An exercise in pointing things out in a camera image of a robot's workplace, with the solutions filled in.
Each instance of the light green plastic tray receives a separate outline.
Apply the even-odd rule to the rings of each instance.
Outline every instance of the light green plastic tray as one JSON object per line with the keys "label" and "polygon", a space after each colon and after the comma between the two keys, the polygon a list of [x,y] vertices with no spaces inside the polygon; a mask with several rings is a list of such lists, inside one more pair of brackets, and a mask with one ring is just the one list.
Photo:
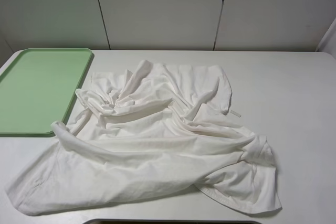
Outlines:
{"label": "light green plastic tray", "polygon": [[22,51],[0,76],[0,136],[52,136],[66,123],[92,61],[87,48]]}

